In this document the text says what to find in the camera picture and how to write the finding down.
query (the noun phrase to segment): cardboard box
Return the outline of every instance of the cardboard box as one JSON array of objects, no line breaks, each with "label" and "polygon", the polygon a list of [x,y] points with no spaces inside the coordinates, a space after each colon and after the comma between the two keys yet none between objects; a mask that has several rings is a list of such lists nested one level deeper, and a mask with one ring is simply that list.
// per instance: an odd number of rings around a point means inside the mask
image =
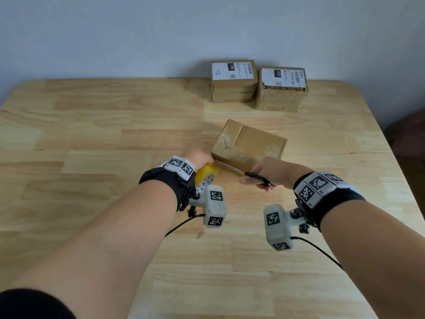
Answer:
[{"label": "cardboard box", "polygon": [[251,102],[258,84],[254,60],[218,60],[211,64],[211,102]]},{"label": "cardboard box", "polygon": [[287,139],[227,120],[211,155],[218,166],[242,175],[266,156],[281,159]]},{"label": "cardboard box", "polygon": [[261,66],[259,79],[257,110],[297,112],[309,92],[304,68]]}]

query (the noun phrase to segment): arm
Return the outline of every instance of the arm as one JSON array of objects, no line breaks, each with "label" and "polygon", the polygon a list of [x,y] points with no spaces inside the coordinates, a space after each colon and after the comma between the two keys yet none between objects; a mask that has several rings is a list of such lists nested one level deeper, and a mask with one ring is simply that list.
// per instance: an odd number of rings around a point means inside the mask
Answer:
[{"label": "arm", "polygon": [[[210,155],[181,154],[196,169]],[[63,301],[77,318],[126,318],[139,281],[170,227],[174,191],[158,180],[135,187],[12,288],[42,290]]]},{"label": "arm", "polygon": [[[267,157],[256,165],[276,185],[293,190],[311,168]],[[241,177],[242,184],[259,181]],[[361,200],[342,203],[322,219],[324,239],[380,318],[423,318],[425,238],[382,209]]]}]

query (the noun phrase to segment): white wall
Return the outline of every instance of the white wall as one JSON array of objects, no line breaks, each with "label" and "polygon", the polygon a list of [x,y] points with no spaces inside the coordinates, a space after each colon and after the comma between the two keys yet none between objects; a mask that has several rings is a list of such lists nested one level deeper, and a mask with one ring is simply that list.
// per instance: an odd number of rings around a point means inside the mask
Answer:
[{"label": "white wall", "polygon": [[382,127],[425,106],[425,0],[0,0],[0,101],[43,78],[208,76],[213,58],[357,85]]}]

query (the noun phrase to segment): packing tape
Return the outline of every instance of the packing tape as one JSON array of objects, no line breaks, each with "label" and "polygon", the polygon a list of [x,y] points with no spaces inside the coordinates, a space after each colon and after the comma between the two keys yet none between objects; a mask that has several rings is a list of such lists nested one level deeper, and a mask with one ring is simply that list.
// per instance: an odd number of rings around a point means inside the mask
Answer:
[{"label": "packing tape", "polygon": [[212,184],[217,175],[218,170],[211,163],[207,163],[199,169],[195,177],[196,191],[203,193],[205,191],[205,187]]}]

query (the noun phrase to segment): wooden table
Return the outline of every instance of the wooden table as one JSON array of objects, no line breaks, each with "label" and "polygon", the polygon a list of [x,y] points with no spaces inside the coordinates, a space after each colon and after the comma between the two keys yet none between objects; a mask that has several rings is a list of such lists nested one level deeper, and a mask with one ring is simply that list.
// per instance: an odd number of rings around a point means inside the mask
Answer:
[{"label": "wooden table", "polygon": [[[287,139],[284,159],[347,179],[425,234],[422,216],[378,125],[350,84],[310,81],[298,113],[210,103],[207,79],[49,80],[17,87],[0,113],[0,288],[61,246],[142,173],[189,144],[210,150],[227,119]],[[165,239],[135,297],[134,318],[374,317],[347,275],[297,241],[266,242],[263,209],[295,206],[221,171],[227,219],[201,219]],[[176,225],[187,214],[176,215]],[[313,229],[308,239],[329,249]]]}]

